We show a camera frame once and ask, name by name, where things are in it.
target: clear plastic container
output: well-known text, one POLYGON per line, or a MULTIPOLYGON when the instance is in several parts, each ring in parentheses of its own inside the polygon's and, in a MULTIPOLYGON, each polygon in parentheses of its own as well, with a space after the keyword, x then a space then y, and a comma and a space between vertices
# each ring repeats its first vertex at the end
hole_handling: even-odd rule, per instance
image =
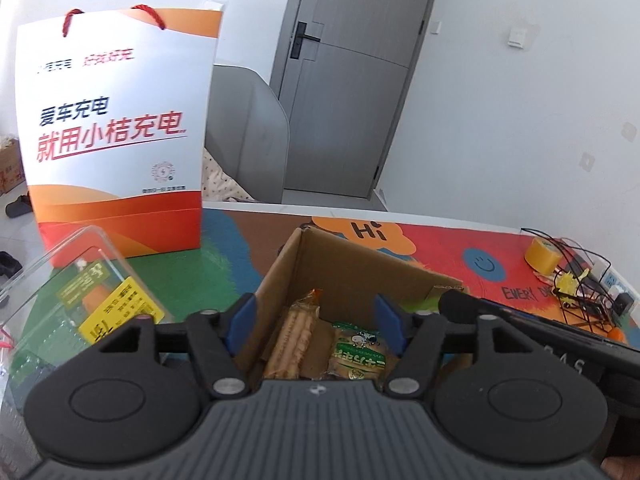
POLYGON ((93 226, 7 282, 0 291, 0 479, 20 478, 40 459, 22 420, 33 386, 139 314, 172 320, 93 226))

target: black door handle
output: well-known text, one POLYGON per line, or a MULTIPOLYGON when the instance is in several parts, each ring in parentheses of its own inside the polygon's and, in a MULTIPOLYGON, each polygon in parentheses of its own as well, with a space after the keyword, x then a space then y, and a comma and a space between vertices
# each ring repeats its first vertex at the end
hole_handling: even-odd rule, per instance
POLYGON ((315 36, 309 36, 305 34, 306 32, 306 23, 298 22, 296 25, 296 35, 293 37, 293 46, 291 47, 291 55, 289 56, 291 59, 300 59, 300 50, 302 49, 302 41, 316 41, 320 43, 320 38, 316 38, 315 36))

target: black device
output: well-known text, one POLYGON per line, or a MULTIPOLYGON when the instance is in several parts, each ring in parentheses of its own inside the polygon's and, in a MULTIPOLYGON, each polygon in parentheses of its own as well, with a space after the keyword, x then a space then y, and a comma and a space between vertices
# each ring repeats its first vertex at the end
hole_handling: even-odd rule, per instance
POLYGON ((381 392, 250 389, 232 356, 251 294, 183 323, 133 319, 33 387, 24 418, 42 462, 27 478, 604 479, 616 434, 638 426, 640 352, 454 290, 439 314, 381 296, 374 308, 400 356, 381 392), (189 359, 175 367, 164 352, 189 359), (460 353, 473 364, 438 382, 443 356, 460 353))

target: gray chair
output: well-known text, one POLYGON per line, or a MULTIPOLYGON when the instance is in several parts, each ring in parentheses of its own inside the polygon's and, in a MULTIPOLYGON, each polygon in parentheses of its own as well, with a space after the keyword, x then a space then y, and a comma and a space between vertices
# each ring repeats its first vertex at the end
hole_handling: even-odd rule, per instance
POLYGON ((253 198, 282 202, 289 121, 271 88, 253 70, 213 67, 204 145, 253 198))

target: door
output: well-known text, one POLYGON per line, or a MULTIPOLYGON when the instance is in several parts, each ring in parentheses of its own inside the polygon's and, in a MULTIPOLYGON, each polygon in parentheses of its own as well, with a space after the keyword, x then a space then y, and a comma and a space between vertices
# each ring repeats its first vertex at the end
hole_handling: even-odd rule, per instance
POLYGON ((300 0, 280 89, 285 187, 366 197, 428 0, 300 0))

